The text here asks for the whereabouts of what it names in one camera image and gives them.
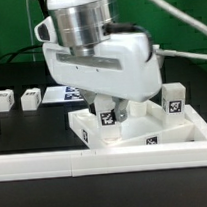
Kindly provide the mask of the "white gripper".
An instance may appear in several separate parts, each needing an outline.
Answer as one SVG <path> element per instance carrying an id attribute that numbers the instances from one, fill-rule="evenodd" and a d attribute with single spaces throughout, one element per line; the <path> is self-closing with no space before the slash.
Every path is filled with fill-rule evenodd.
<path id="1" fill-rule="evenodd" d="M 51 77 L 57 84 L 80 89 L 89 112 L 96 113 L 96 94 L 112 96 L 118 122 L 127 119 L 128 101 L 144 102 L 162 85 L 158 58 L 143 33 L 115 33 L 94 46 L 94 54 L 78 57 L 57 42 L 53 20 L 47 17 L 34 28 Z"/>

